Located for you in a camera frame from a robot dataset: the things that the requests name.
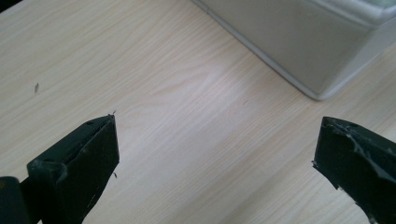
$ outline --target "tabletop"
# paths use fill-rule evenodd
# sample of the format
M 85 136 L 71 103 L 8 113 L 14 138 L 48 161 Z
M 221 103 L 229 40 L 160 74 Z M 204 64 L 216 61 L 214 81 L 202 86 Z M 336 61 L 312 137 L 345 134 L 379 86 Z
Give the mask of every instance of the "tabletop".
M 368 223 L 312 160 L 324 116 L 396 141 L 395 55 L 316 102 L 189 0 L 24 0 L 0 14 L 0 175 L 114 113 L 85 224 Z

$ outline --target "wooden table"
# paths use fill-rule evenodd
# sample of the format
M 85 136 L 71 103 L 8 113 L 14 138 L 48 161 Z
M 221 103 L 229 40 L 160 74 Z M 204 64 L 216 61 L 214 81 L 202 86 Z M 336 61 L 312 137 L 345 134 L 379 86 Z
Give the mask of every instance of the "wooden table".
M 189 0 L 24 0 L 0 14 L 0 175 L 114 112 L 86 224 L 368 223 L 311 161 L 323 116 L 396 141 L 395 55 L 315 102 Z

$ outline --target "light wood surface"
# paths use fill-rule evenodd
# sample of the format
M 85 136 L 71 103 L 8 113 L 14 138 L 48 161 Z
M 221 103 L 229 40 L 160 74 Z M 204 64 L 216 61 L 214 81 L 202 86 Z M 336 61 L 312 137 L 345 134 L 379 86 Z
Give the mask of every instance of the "light wood surface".
M 396 141 L 395 56 L 320 103 L 189 0 L 24 0 L 0 14 L 0 175 L 115 112 L 86 224 L 368 223 L 311 161 L 323 116 Z

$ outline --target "wood grain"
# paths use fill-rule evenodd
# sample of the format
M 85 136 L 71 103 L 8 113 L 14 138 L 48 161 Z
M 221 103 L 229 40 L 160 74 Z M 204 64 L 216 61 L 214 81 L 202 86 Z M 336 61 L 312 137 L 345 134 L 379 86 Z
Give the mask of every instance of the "wood grain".
M 22 1 L 0 14 L 0 175 L 116 111 L 118 178 L 84 223 L 368 223 L 311 161 L 323 116 L 396 141 L 395 55 L 319 103 L 188 0 Z

